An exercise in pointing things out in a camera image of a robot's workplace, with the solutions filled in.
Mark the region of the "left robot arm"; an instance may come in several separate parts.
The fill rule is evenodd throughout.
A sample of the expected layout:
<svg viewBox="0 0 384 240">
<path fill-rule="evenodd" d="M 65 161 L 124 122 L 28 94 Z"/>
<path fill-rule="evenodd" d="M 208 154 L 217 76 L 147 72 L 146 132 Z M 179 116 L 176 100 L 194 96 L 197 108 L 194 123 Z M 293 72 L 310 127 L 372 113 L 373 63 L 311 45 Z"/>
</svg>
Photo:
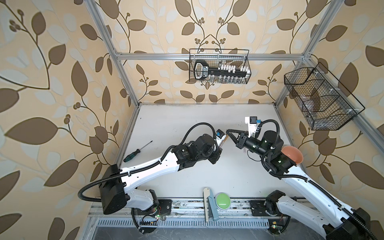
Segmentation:
<svg viewBox="0 0 384 240">
<path fill-rule="evenodd" d="M 212 135 L 204 134 L 189 143 L 183 139 L 179 145 L 169 146 L 161 157 L 141 165 L 122 169 L 112 165 L 100 180 L 81 188 L 78 198 L 101 203 L 105 215 L 125 207 L 153 213 L 160 205 L 155 191 L 142 191 L 138 187 L 162 175 L 191 168 L 199 161 L 208 160 L 215 164 L 222 153 L 220 145 L 225 138 L 222 130 L 213 130 Z"/>
</svg>

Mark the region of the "brown pen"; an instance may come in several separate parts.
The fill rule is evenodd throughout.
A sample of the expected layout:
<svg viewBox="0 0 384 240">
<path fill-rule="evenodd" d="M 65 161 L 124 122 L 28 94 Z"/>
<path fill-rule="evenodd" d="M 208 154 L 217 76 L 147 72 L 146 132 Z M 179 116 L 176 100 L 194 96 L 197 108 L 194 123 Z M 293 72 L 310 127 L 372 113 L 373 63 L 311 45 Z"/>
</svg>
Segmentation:
<svg viewBox="0 0 384 240">
<path fill-rule="evenodd" d="M 224 145 L 224 143 L 225 143 L 225 141 L 228 139 L 228 135 L 225 135 L 222 139 L 221 139 L 221 142 L 220 142 L 220 144 L 219 144 L 219 147 L 220 148 L 222 148 L 223 147 L 223 145 Z"/>
</svg>

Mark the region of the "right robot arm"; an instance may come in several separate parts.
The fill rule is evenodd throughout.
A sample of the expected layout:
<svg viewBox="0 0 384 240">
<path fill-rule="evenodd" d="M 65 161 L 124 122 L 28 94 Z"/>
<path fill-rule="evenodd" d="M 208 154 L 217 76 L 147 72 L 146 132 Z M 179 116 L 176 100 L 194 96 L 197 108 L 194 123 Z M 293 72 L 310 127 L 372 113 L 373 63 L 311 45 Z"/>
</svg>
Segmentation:
<svg viewBox="0 0 384 240">
<path fill-rule="evenodd" d="M 283 152 L 284 141 L 280 138 L 280 126 L 275 120 L 261 121 L 256 117 L 246 120 L 248 131 L 228 129 L 226 134 L 239 149 L 246 148 L 261 157 L 263 168 L 271 176 L 283 180 L 296 189 L 315 208 L 311 209 L 274 191 L 266 198 L 271 205 L 270 213 L 276 211 L 292 217 L 326 240 L 375 240 L 371 231 L 371 217 L 361 208 L 338 200 L 312 180 L 294 157 Z"/>
</svg>

